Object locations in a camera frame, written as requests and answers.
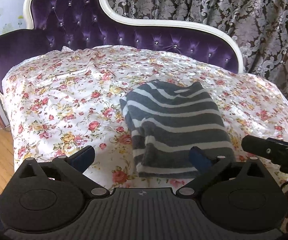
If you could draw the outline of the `grey white striped sweater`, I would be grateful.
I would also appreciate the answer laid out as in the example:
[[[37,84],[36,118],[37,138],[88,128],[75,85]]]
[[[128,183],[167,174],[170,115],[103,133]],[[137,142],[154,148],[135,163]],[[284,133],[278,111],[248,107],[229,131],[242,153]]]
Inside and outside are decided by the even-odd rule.
[[[218,106],[199,82],[180,87],[153,80],[120,98],[120,106],[142,178],[194,178],[201,169],[189,160],[192,147],[235,159]]]

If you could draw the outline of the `floral bed sheet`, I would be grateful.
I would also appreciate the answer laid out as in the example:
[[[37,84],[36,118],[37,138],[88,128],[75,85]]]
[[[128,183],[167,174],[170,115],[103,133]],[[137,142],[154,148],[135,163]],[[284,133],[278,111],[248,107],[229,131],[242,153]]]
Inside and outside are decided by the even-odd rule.
[[[219,108],[238,161],[250,156],[241,148],[248,134],[288,141],[288,101],[261,77],[164,51],[63,47],[24,60],[3,79],[14,167],[27,158],[46,162],[71,156],[90,145],[96,157],[85,175],[109,190],[185,185],[175,176],[142,178],[136,170],[142,163],[133,156],[120,98],[154,80],[179,88],[202,85]]]

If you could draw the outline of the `brown silver damask curtain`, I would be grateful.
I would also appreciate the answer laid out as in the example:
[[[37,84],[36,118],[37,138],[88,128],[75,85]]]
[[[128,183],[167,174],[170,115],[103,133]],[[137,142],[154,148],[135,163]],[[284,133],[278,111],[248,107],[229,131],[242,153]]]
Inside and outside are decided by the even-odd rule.
[[[288,99],[288,0],[108,0],[129,18],[184,20],[231,36],[245,70],[274,83]]]

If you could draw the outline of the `purple tufted headboard white frame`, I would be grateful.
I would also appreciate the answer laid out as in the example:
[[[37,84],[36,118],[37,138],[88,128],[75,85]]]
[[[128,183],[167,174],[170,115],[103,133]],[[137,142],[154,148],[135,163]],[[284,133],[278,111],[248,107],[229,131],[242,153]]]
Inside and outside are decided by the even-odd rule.
[[[190,21],[123,17],[108,0],[24,0],[23,17],[24,29],[0,35],[0,93],[13,66],[65,46],[170,51],[233,73],[244,70],[238,45],[219,29]]]

